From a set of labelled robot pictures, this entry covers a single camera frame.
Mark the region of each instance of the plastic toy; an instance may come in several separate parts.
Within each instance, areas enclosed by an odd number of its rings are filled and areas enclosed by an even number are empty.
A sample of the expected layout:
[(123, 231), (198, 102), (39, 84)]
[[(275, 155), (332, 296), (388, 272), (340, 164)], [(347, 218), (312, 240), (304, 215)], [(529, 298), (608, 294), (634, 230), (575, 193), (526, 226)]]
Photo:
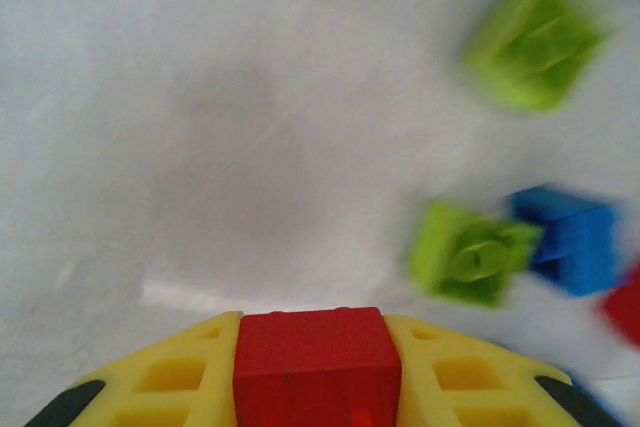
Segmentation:
[(550, 185), (517, 192), (510, 200), (514, 217), (545, 229), (532, 270), (573, 296), (615, 286), (617, 214), (611, 203)]
[(435, 200), (424, 214), (410, 273), (432, 294), (497, 307), (511, 275), (526, 268), (541, 233), (524, 222), (490, 219)]
[(233, 374), (238, 427), (347, 427), (349, 417), (393, 427), (401, 377), (378, 309), (248, 315)]
[(464, 64), (499, 103), (520, 112), (551, 111), (605, 37), (573, 0), (500, 0)]
[(640, 262), (629, 283), (609, 294), (602, 309), (613, 326), (640, 347)]
[(214, 317), (80, 379), (27, 427), (271, 425), (621, 424), (555, 367), (410, 317), (337, 309)]

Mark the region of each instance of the white floor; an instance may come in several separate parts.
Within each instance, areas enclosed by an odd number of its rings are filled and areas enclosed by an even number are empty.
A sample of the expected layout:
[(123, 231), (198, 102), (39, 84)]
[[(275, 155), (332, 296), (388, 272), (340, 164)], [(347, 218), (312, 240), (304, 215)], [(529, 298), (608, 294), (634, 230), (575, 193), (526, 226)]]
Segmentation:
[(640, 425), (640, 353), (524, 277), (423, 300), (424, 201), (540, 181), (640, 206), (640, 0), (570, 107), (495, 112), (455, 59), (494, 0), (0, 0), (0, 424), (225, 310), (378, 305), (573, 369)]

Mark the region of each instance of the blurred toy block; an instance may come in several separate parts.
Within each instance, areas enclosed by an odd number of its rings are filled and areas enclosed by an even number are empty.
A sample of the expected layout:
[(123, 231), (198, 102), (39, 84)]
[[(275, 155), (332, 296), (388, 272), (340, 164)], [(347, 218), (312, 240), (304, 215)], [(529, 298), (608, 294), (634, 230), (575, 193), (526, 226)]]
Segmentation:
[(402, 365), (375, 308), (247, 315), (233, 390), (239, 427), (393, 427)]
[(499, 103), (551, 111), (606, 37), (576, 0), (500, 0), (463, 61)]
[(511, 208), (517, 219), (544, 228), (531, 270), (573, 296), (615, 286), (612, 203), (541, 185), (513, 194)]
[(602, 310), (622, 335), (640, 347), (640, 262), (630, 282), (609, 294)]
[(491, 219), (435, 200), (410, 254), (410, 273), (432, 294), (497, 307), (512, 274), (527, 267), (541, 234), (525, 222)]

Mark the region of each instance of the lime green block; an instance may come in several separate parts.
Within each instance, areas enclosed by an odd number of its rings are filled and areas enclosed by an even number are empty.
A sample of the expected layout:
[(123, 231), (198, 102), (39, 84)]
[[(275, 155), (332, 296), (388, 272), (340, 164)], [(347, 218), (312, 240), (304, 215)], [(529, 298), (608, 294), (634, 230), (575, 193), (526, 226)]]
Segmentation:
[(435, 200), (422, 219), (410, 273), (429, 293), (499, 307), (511, 275), (527, 268), (541, 235), (524, 222)]
[(549, 112), (608, 36), (597, 24), (575, 0), (500, 0), (463, 63), (498, 103)]

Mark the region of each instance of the red lego brick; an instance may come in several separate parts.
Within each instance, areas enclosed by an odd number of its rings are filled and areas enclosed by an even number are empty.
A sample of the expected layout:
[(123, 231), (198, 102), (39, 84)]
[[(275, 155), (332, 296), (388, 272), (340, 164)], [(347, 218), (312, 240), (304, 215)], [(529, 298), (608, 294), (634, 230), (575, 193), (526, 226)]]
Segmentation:
[(402, 364), (375, 308), (247, 315), (238, 427), (394, 427)]
[(618, 287), (602, 304), (611, 323), (627, 339), (640, 346), (640, 279)]

